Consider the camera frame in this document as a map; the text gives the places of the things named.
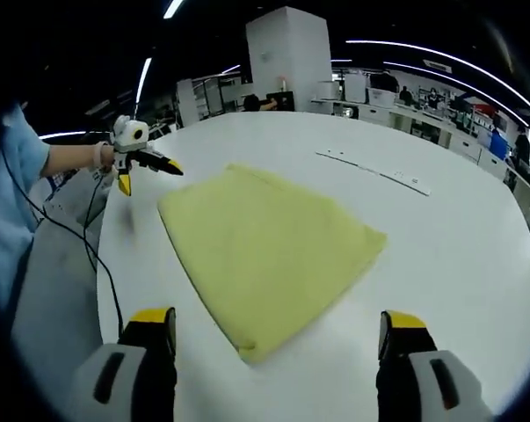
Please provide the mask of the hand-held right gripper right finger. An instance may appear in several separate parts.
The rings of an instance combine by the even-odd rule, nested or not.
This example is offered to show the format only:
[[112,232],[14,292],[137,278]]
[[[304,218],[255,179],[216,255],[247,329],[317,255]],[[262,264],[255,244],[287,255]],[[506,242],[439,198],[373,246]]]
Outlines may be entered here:
[[425,323],[381,313],[376,376],[380,421],[491,421],[482,386],[453,353],[437,348]]

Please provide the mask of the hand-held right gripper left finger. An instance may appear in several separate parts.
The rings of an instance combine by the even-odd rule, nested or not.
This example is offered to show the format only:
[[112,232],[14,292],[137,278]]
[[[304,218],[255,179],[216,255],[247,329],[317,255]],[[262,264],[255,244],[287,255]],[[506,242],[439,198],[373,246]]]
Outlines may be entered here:
[[173,420],[176,310],[145,309],[75,372],[72,421]]

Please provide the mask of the person's left hand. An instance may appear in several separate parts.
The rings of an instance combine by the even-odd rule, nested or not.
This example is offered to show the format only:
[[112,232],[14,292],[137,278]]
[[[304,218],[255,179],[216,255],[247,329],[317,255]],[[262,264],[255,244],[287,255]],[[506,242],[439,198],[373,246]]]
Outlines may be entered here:
[[93,165],[96,168],[111,170],[114,163],[114,149],[113,146],[107,142],[99,142],[94,146],[93,150]]

